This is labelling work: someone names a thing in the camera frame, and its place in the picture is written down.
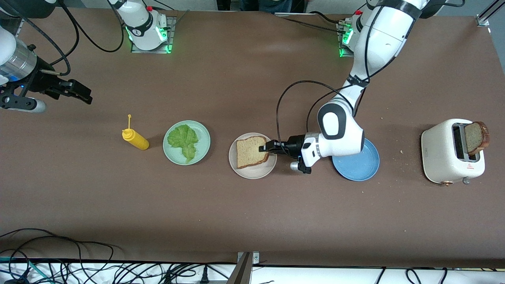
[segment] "brown table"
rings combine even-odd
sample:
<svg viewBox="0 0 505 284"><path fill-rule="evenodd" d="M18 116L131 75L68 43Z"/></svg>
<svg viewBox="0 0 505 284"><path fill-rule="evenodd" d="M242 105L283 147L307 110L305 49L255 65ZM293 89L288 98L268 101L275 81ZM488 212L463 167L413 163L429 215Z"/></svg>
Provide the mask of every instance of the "brown table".
<svg viewBox="0 0 505 284"><path fill-rule="evenodd" d="M74 11L95 41L119 41L111 11ZM296 18L332 27L318 16ZM62 11L36 23L64 50L72 45ZM21 38L47 61L58 56L28 26ZM170 55L130 54L129 44L108 54L81 39L70 61L69 78L92 89L92 105L36 94L45 113L0 112L1 232L41 227L108 242L123 249L114 259L234 261L237 251L254 250L269 264L505 266L505 80L487 28L471 17L419 20L400 56L373 78L357 121L381 166L365 182L342 178L328 158L299 175L279 157L259 180L228 164L238 136L276 136L275 106L288 85L341 86L352 59L339 58L335 33L265 13L188 12ZM305 133L307 111L326 91L299 85L286 95L284 139ZM149 138L147 151L121 139L127 114ZM423 175L420 134L449 118L482 120L491 131L486 172L470 186L438 186ZM186 119L204 124L212 145L185 167L161 144ZM77 257L61 242L32 248L32 256ZM107 255L91 250L84 257Z"/></svg>

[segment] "slice of bread on plate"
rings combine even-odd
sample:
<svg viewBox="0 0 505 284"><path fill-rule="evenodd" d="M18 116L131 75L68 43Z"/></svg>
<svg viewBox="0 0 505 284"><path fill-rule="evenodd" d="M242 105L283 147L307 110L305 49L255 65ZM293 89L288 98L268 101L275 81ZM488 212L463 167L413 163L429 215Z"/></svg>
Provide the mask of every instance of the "slice of bread on plate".
<svg viewBox="0 0 505 284"><path fill-rule="evenodd" d="M252 136L237 140L237 168L256 166L268 160L268 152L260 152L259 147L267 143L262 136Z"/></svg>
<svg viewBox="0 0 505 284"><path fill-rule="evenodd" d="M476 121L465 126L468 155L475 155L489 146L489 132L482 121Z"/></svg>

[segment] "lettuce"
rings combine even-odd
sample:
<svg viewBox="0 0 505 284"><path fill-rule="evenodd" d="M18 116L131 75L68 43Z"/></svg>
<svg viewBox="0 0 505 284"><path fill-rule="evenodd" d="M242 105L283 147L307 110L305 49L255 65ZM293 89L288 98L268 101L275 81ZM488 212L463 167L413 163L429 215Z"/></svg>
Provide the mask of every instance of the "lettuce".
<svg viewBox="0 0 505 284"><path fill-rule="evenodd" d="M195 143L198 143L198 137L191 127L186 124L177 126L168 134L168 144L174 148L182 148L182 155L186 157L186 163L194 159L196 154Z"/></svg>

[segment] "mustard bottle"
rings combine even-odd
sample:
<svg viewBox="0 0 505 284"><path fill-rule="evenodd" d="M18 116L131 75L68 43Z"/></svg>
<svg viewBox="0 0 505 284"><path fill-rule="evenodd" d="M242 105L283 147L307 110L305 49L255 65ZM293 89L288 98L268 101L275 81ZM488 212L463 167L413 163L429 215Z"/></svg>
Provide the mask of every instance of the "mustard bottle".
<svg viewBox="0 0 505 284"><path fill-rule="evenodd" d="M141 150L146 150L149 148L149 141L130 128L130 119L131 114L128 115L128 129L123 130L123 139Z"/></svg>

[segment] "mint green plate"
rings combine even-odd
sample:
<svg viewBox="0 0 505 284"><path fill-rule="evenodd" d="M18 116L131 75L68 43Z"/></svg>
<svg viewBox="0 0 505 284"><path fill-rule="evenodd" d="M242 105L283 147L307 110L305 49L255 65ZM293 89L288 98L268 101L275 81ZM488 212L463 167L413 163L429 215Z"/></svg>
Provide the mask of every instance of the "mint green plate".
<svg viewBox="0 0 505 284"><path fill-rule="evenodd" d="M194 147L196 148L196 153L194 158L186 163L186 157L182 155L182 148L174 148L170 144L168 144L167 138L168 134L174 130L177 126L186 124L191 127L194 132L196 132L196 137L198 137L198 142L195 143ZM184 120L174 124L170 129L168 129L165 137L163 138L163 152L165 152L165 156L177 165L192 165L194 163L198 163L201 159L205 157L209 148L211 147L211 135L205 126L201 123L193 121L193 120Z"/></svg>

